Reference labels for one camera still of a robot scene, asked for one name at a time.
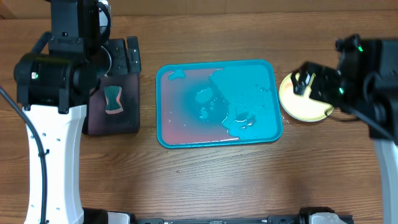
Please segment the green plate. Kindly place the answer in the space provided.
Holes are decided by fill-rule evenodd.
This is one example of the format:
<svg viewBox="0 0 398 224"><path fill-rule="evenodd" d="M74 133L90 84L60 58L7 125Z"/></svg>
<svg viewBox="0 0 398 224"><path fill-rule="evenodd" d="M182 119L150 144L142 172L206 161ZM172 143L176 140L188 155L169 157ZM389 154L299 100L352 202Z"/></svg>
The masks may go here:
<svg viewBox="0 0 398 224"><path fill-rule="evenodd" d="M279 101L291 117L304 122L318 122L331 115L334 107L311 99L311 92L311 87L307 86L303 95L296 95L290 73L280 84Z"/></svg>

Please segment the green and pink sponge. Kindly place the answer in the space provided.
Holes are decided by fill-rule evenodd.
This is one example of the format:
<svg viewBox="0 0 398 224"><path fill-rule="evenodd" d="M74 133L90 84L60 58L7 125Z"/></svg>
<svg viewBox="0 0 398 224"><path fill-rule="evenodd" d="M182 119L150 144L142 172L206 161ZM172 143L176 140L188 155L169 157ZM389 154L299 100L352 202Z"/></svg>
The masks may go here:
<svg viewBox="0 0 398 224"><path fill-rule="evenodd" d="M107 114L118 114L123 112L121 104L122 88L120 86L106 86L104 88L104 95L106 99L105 112Z"/></svg>

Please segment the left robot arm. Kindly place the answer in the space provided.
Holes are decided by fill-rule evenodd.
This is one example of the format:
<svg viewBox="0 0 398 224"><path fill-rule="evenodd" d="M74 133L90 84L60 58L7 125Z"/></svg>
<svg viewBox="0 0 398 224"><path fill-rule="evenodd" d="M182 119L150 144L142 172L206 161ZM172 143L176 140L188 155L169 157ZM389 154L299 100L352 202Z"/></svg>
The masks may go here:
<svg viewBox="0 0 398 224"><path fill-rule="evenodd" d="M27 126L26 223L134 223L126 212L85 208L80 200L82 135L139 130L137 37L112 39L108 1L52 0L45 32L14 69L11 106Z"/></svg>

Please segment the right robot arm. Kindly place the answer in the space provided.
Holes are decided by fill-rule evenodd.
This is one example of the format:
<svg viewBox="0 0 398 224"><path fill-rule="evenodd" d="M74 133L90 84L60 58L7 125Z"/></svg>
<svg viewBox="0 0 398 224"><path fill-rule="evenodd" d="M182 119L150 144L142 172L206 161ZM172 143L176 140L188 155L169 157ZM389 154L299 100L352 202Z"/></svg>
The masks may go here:
<svg viewBox="0 0 398 224"><path fill-rule="evenodd" d="M397 223L397 39L362 39L358 34L335 42L336 68L305 62L292 72L293 92L328 103L369 128L379 161L383 222Z"/></svg>

